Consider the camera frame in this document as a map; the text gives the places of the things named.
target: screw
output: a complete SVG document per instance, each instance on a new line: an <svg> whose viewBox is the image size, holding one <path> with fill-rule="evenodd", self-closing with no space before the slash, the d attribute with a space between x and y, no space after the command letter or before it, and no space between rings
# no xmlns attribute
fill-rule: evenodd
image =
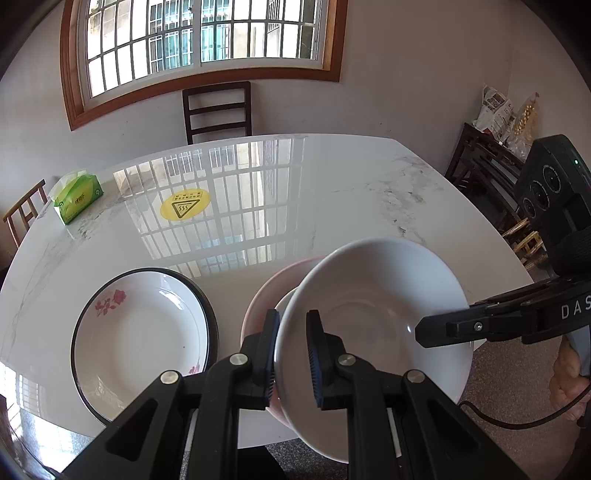
<svg viewBox="0 0 591 480"><path fill-rule="evenodd" d="M407 378L410 383L423 383L425 374L420 370L411 370L407 373Z"/></svg>
<svg viewBox="0 0 591 480"><path fill-rule="evenodd" d="M244 353L235 353L230 357L232 365L244 365L246 362L248 362L248 357Z"/></svg>
<svg viewBox="0 0 591 480"><path fill-rule="evenodd" d="M350 367L356 362L356 358L350 353L346 353L341 355L337 361L339 362L339 365L343 365L343 367Z"/></svg>
<svg viewBox="0 0 591 480"><path fill-rule="evenodd" d="M172 385L178 380L178 373L174 370L168 370L160 375L160 381L165 385Z"/></svg>

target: human hand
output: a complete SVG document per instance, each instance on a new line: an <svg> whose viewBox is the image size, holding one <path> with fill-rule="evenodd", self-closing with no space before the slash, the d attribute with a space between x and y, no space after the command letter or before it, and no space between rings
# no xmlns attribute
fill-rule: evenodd
<svg viewBox="0 0 591 480"><path fill-rule="evenodd" d="M589 386L589 379L579 375L581 362L579 354L570 346L569 340L563 336L558 358L554 362L554 375L550 379L550 403L557 410L566 406ZM574 405L564 416L569 420L578 420L585 413L591 393Z"/></svg>

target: white wall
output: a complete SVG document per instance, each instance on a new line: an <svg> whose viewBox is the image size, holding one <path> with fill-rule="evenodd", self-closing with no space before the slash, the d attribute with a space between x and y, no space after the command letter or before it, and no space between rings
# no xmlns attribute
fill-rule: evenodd
<svg viewBox="0 0 591 480"><path fill-rule="evenodd" d="M391 137L443 171L462 123L478 113L483 84L508 89L514 1L349 0L342 81L254 82L254 133ZM59 71L61 10L33 32L0 81L0 211L41 178L49 183L75 168L97 171L186 142L180 92L70 132ZM13 251L0 225L4 261Z"/></svg>
<svg viewBox="0 0 591 480"><path fill-rule="evenodd" d="M522 2L515 2L509 98L515 108L540 94L540 137L564 134L591 166L591 92L566 50Z"/></svg>

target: marble table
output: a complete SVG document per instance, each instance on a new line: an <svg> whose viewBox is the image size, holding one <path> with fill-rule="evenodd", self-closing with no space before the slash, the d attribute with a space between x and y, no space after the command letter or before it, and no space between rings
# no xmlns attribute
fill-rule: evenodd
<svg viewBox="0 0 591 480"><path fill-rule="evenodd" d="M395 140L237 138L148 155L97 175L104 196L70 225L52 207L43 209L0 292L1 393L9 404L89 437L103 426L76 391L72 333L88 299L122 272L164 267L191 277L215 311L219 358L238 351L246 308L273 273L360 238L401 236L425 245L449 265L471 303L531 283L480 212ZM166 198L195 187L211 194L204 212L177 222L160 216ZM241 414L240 446L293 437L267 412Z"/></svg>

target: heat warning sticker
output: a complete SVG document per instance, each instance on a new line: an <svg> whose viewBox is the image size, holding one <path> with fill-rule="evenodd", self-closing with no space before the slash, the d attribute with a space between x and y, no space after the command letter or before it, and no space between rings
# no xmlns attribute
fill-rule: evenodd
<svg viewBox="0 0 591 480"><path fill-rule="evenodd" d="M160 215L167 220L185 220L204 211L210 201L207 190L183 190L164 201L160 207Z"/></svg>

